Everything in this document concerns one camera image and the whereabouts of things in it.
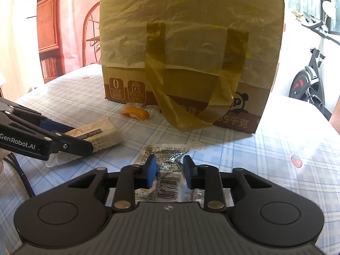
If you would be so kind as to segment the clear printed snack packet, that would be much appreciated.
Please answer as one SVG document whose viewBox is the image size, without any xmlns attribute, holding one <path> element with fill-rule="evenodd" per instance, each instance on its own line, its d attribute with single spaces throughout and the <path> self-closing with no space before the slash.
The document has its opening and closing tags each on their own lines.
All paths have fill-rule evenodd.
<svg viewBox="0 0 340 255">
<path fill-rule="evenodd" d="M 190 144 L 156 144 L 146 146 L 135 161 L 136 165 L 146 163 L 149 155 L 157 159 L 156 176 L 150 189 L 135 191 L 135 202 L 191 202 L 203 207 L 204 190 L 187 187 L 181 159 L 192 146 Z"/>
</svg>

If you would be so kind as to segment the beige wafer cracker pack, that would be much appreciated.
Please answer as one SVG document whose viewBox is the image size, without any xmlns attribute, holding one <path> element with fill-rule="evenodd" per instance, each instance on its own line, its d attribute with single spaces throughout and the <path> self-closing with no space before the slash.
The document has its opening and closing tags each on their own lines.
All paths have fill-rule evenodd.
<svg viewBox="0 0 340 255">
<path fill-rule="evenodd" d="M 89 157 L 93 153 L 118 145 L 123 141 L 123 133 L 115 126 L 110 118 L 101 119 L 94 123 L 75 128 L 67 132 L 66 135 L 90 142 L 93 150 L 89 155 L 74 155 L 65 151 L 59 151 L 57 154 L 52 154 L 49 160 L 44 162 L 47 167 L 64 165 L 82 157 Z"/>
</svg>

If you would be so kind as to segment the clear packet with orange sweet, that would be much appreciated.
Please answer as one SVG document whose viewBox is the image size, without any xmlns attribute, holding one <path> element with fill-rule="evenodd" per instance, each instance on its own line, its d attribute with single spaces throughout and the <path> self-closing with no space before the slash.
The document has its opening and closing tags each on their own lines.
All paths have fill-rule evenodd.
<svg viewBox="0 0 340 255">
<path fill-rule="evenodd" d="M 129 102 L 121 108 L 119 113 L 125 117 L 137 119 L 139 121 L 147 121 L 156 116 L 159 111 L 158 105 L 145 105 Z"/>
</svg>

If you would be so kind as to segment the plaid strawberry bed sheet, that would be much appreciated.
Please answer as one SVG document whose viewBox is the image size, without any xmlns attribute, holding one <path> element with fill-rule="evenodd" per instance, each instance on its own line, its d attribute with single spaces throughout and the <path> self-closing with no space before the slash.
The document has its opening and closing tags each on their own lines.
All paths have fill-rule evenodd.
<svg viewBox="0 0 340 255">
<path fill-rule="evenodd" d="M 189 145 L 197 164 L 225 172 L 242 167 L 318 204 L 325 224 L 317 245 L 326 254 L 339 253 L 339 134 L 306 102 L 271 93 L 254 134 L 216 126 L 179 132 L 161 116 L 147 122 L 122 116 L 121 104 L 104 97 L 101 67 L 91 65 L 31 91 L 17 103 L 72 127 L 111 118 L 124 134 L 117 146 L 52 168 L 18 155 L 36 194 L 95 167 L 119 171 L 151 145 Z"/>
</svg>

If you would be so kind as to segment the brown cardboard box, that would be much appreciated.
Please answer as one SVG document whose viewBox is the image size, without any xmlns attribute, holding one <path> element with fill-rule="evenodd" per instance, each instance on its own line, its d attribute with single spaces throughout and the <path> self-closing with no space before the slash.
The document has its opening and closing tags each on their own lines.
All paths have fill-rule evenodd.
<svg viewBox="0 0 340 255">
<path fill-rule="evenodd" d="M 105 96 L 179 131 L 252 134 L 273 86 L 285 0 L 100 0 Z"/>
</svg>

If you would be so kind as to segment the black exercise bike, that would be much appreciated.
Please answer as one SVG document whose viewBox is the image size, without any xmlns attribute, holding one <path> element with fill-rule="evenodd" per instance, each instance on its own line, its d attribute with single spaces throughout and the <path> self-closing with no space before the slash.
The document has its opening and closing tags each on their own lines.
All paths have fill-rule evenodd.
<svg viewBox="0 0 340 255">
<path fill-rule="evenodd" d="M 339 32 L 329 31 L 325 21 L 317 19 L 306 12 L 303 13 L 303 16 L 305 18 L 303 27 L 317 33 L 322 40 L 327 39 L 339 44 L 339 41 L 332 37 L 332 35 L 339 35 Z M 312 48 L 310 52 L 312 55 L 309 64 L 294 77 L 290 86 L 289 97 L 314 105 L 327 120 L 330 120 L 332 113 L 325 107 L 323 82 L 319 73 L 325 56 L 322 54 L 320 47 Z"/>
</svg>

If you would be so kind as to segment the white lamp on windowsill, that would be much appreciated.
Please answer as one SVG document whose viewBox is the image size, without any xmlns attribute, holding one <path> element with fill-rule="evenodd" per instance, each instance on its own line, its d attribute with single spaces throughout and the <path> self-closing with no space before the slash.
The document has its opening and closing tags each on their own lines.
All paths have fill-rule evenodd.
<svg viewBox="0 0 340 255">
<path fill-rule="evenodd" d="M 327 17 L 336 19 L 336 7 L 335 5 L 330 2 L 330 1 L 323 1 L 322 2 L 322 9 L 325 12 L 325 14 L 327 15 Z"/>
</svg>

